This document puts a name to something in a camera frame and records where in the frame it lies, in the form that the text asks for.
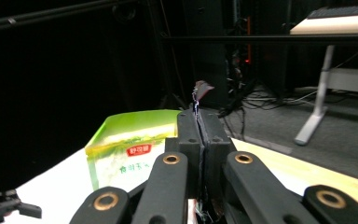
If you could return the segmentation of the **red and black packet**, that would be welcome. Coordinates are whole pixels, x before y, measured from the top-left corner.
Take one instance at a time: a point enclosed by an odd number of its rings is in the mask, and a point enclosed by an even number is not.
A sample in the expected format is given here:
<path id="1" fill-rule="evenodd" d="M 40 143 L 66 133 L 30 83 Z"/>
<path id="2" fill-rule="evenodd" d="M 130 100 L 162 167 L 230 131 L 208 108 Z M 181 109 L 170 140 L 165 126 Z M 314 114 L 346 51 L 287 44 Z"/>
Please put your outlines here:
<path id="1" fill-rule="evenodd" d="M 192 91 L 192 109 L 195 119 L 198 123 L 199 133 L 200 133 L 200 126 L 199 126 L 199 114 L 201 110 L 200 108 L 200 102 L 201 100 L 211 91 L 213 90 L 213 86 L 209 84 L 205 80 L 198 80 L 195 82 L 193 91 Z M 214 213 L 211 213 L 207 210 L 207 204 L 203 199 L 203 181 L 202 181 L 202 150 L 203 150 L 203 144 L 202 139 L 200 135 L 201 140 L 201 148 L 200 148 L 200 196 L 197 198 L 197 204 L 196 204 L 196 214 L 198 216 L 198 219 L 201 221 L 202 224 L 220 224 L 220 222 L 223 220 L 224 215 L 222 216 L 216 216 Z"/>

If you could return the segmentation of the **white table sheet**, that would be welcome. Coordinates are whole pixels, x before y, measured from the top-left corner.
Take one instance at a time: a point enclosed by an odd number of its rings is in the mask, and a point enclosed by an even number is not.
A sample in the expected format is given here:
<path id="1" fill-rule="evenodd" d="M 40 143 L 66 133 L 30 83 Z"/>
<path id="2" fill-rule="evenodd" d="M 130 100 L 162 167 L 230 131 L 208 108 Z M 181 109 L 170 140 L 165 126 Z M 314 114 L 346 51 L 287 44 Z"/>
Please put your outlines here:
<path id="1" fill-rule="evenodd" d="M 238 150 L 251 152 L 292 192 L 302 195 L 309 185 L 302 175 L 292 175 L 274 165 L 275 161 L 294 165 L 298 159 L 284 153 L 242 142 Z M 84 149 L 17 188 L 25 203 L 42 208 L 42 217 L 22 216 L 12 212 L 2 224 L 68 224 L 79 205 L 92 193 L 89 168 Z"/>

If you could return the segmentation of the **white desk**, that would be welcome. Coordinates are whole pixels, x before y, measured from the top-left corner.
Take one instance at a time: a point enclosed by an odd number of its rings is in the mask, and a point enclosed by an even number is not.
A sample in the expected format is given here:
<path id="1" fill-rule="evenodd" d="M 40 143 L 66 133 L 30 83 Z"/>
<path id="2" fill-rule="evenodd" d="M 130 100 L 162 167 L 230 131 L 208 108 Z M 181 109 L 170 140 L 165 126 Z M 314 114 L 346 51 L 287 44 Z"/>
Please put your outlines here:
<path id="1" fill-rule="evenodd" d="M 358 15 L 305 19 L 290 31 L 290 35 L 358 35 Z M 324 117 L 328 89 L 358 92 L 358 69 L 331 67 L 335 46 L 330 44 L 326 48 L 313 112 L 294 139 L 300 146 L 309 142 Z"/>

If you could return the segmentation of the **black metal bar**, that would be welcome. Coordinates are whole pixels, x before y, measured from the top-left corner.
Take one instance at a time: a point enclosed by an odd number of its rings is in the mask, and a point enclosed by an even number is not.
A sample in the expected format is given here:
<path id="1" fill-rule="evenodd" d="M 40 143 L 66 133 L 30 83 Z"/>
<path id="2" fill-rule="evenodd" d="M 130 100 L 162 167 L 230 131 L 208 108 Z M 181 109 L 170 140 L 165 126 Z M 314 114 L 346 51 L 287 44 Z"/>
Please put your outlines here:
<path id="1" fill-rule="evenodd" d="M 61 17 L 91 12 L 107 7 L 136 3 L 139 0 L 97 0 L 88 3 L 76 4 L 67 7 L 55 7 L 30 13 L 0 18 L 0 30 L 15 28 L 35 22 L 49 21 Z"/>

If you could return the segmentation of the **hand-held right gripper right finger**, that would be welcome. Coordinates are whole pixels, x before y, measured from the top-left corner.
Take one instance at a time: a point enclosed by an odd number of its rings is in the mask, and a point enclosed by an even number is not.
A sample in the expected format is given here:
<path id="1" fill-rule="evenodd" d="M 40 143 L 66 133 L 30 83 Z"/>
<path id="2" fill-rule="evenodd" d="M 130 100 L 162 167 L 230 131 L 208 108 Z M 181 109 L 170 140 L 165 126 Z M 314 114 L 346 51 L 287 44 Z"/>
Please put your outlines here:
<path id="1" fill-rule="evenodd" d="M 216 216 L 224 215 L 221 189 L 222 165 L 231 152 L 231 140 L 215 113 L 201 110 L 199 114 L 202 150 L 203 199 L 207 210 Z"/>

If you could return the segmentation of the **green and white packet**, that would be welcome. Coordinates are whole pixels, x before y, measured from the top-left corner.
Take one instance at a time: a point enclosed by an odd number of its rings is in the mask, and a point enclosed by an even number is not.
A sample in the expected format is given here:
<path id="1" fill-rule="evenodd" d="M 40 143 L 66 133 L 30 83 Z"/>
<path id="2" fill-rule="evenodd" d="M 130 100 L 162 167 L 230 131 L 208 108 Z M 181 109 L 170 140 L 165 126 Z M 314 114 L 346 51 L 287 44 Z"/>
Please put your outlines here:
<path id="1" fill-rule="evenodd" d="M 149 177 L 165 140 L 177 135 L 177 110 L 122 113 L 106 118 L 85 145 L 91 185 L 131 191 Z"/>

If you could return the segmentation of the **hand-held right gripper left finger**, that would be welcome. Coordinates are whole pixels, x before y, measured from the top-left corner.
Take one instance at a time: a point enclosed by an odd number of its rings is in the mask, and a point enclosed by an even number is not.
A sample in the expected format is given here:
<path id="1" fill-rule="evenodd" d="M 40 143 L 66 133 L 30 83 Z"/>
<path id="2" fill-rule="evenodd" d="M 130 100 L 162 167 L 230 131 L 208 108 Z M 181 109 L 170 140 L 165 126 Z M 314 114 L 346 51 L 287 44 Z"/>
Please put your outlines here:
<path id="1" fill-rule="evenodd" d="M 166 152 L 180 152 L 187 157 L 187 195 L 200 196 L 200 148 L 201 140 L 198 123 L 191 110 L 182 111 L 176 118 L 176 137 L 165 141 Z"/>

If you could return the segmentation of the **dark keyboard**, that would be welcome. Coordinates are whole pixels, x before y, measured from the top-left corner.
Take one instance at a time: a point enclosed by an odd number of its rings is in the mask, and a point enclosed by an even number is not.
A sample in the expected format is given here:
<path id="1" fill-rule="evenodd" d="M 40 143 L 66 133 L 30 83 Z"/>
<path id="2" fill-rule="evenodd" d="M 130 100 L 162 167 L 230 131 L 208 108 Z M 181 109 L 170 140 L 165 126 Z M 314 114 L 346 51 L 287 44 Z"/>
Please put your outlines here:
<path id="1" fill-rule="evenodd" d="M 336 17 L 358 16 L 358 6 L 350 7 L 324 7 L 313 10 L 308 19 L 324 19 Z"/>

